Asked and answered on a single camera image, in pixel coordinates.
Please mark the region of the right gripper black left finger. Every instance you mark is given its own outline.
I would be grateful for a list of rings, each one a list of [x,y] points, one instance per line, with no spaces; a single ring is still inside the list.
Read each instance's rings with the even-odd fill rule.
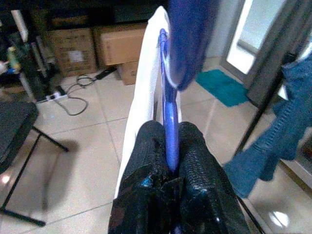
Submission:
[[[169,234],[172,177],[165,154],[165,131],[154,120],[144,123],[113,201],[108,234]]]

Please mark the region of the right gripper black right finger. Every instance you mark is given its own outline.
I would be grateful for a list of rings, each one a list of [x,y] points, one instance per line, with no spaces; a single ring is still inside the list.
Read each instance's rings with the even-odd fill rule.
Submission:
[[[192,123],[179,125],[179,176],[183,234],[250,234],[232,186]]]

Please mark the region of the purple plastic clothes hanger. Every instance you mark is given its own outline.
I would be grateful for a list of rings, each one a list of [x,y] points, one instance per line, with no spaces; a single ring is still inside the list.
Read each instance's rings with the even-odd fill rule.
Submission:
[[[159,33],[166,161],[179,164],[177,94],[200,72],[222,0],[168,0],[169,26]]]

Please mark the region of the white t-shirt dark print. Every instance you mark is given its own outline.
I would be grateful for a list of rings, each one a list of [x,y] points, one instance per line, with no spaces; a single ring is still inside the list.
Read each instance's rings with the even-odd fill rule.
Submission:
[[[121,179],[134,149],[141,126],[148,121],[162,124],[162,78],[160,66],[160,30],[169,31],[169,17],[163,6],[148,20],[143,36],[134,97],[124,134],[121,165],[114,198],[117,198]]]

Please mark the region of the blue denim garment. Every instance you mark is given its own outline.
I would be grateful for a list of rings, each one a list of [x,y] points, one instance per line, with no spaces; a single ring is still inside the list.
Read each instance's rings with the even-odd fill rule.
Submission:
[[[312,127],[312,53],[282,66],[288,99],[274,106],[276,118],[249,148],[223,168],[235,193],[247,198],[256,181],[270,181],[279,160],[294,160],[299,140]]]

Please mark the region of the small cardboard box printed C/NO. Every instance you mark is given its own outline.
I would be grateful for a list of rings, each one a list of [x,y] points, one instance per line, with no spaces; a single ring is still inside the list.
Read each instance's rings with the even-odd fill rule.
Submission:
[[[124,85],[133,85],[136,83],[138,61],[119,64],[117,72],[120,75]]]

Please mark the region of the black power strip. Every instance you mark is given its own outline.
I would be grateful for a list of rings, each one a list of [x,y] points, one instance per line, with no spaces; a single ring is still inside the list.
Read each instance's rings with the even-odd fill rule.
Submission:
[[[104,71],[102,71],[101,73],[99,73],[98,75],[95,76],[96,80],[101,80],[103,78],[105,78],[106,76],[110,75],[111,73],[115,72],[117,69],[116,67],[109,67],[107,69],[105,69]]]

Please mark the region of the white power strip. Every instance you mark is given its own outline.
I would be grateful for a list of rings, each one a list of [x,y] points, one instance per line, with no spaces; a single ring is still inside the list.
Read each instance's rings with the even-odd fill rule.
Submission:
[[[43,100],[37,101],[37,103],[43,103],[47,101],[61,102],[68,98],[67,94],[61,94],[60,92],[54,92],[52,95],[47,95]]]

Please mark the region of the large plain cardboard box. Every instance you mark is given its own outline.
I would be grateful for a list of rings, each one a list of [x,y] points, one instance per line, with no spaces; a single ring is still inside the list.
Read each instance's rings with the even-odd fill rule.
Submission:
[[[99,67],[139,60],[147,23],[131,23],[93,28]]]

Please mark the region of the grey curtain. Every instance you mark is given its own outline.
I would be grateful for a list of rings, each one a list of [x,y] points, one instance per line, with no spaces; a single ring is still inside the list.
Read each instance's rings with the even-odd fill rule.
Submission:
[[[253,105],[260,105],[286,54],[302,52],[311,30],[312,0],[286,0],[244,81],[247,97]]]

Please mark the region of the cardboard box white label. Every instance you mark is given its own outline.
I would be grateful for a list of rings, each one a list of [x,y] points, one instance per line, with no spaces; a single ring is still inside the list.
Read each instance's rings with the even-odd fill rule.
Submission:
[[[93,36],[90,28],[49,32],[53,52],[64,77],[97,71]]]

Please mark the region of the black metal shelf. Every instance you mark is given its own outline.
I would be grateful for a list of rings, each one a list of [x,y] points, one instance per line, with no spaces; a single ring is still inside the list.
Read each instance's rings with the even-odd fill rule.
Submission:
[[[10,68],[7,49],[14,46],[21,65],[15,74]],[[19,79],[30,99],[43,100],[53,93],[51,79],[55,66],[47,62],[41,36],[29,11],[0,11],[0,82],[6,78]]]

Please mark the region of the glass balcony door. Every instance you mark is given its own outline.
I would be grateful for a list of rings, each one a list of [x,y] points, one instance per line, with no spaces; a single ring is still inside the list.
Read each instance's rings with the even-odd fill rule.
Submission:
[[[246,87],[267,59],[281,60],[308,36],[312,0],[239,0],[221,65]]]

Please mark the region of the pale green bottle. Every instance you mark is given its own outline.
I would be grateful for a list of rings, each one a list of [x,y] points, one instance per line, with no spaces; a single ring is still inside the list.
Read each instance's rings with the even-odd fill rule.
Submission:
[[[21,69],[21,65],[16,57],[16,48],[14,46],[7,49],[7,57],[10,64],[10,68],[14,71],[15,74],[18,74]]]

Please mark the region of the black clothes rack silver rail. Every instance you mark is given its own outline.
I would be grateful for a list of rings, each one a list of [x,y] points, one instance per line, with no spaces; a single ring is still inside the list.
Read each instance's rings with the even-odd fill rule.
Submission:
[[[248,91],[248,97],[250,98],[251,103],[257,107],[257,110],[236,148],[235,155],[243,150],[260,118],[267,110],[278,87],[280,87],[281,81],[281,62],[273,63],[271,65],[265,63],[257,71],[255,81]]]

